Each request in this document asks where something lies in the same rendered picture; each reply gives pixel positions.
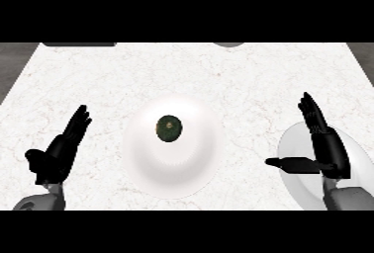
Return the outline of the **white oval plate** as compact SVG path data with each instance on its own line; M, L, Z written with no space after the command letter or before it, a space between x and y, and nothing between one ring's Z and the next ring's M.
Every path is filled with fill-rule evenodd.
M181 121L172 142L156 136L162 116ZM183 94L150 100L124 131L122 167L138 189L159 199L192 195L209 182L223 158L223 128L209 106Z

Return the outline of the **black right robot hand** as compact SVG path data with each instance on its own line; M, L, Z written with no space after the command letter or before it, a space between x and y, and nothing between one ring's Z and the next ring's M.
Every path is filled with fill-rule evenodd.
M305 157L267 158L264 163L288 174L317 174L328 179L350 178L350 161L335 129L326 124L322 111L308 93L298 102L307 125L314 159Z

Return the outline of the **pale grey round plate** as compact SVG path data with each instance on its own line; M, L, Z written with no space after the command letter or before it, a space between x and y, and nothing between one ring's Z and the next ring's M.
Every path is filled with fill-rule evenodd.
M354 139L335 127L350 162L350 178L339 180L338 188L360 187L374 196L374 161ZM311 136L304 123L294 124L283 132L277 145L277 157L313 159ZM322 181L317 174L280 172L288 192L305 211L325 211Z

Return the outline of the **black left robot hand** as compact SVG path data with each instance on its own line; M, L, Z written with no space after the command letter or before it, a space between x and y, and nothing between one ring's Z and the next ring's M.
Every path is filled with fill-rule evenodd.
M36 175L36 185L60 184L66 179L90 122L87 107L79 105L47 150L29 149L24 152L29 170Z

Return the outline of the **dark grey flat appliance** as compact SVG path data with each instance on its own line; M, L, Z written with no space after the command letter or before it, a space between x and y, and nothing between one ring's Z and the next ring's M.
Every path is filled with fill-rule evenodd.
M116 42L42 42L44 46L61 46L61 47L97 47L97 46L115 46Z

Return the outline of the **dark green squash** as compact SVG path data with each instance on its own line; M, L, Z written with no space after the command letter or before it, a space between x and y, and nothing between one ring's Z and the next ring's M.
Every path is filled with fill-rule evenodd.
M177 117L165 115L156 122L156 136L162 142L172 142L178 139L183 131L181 121Z

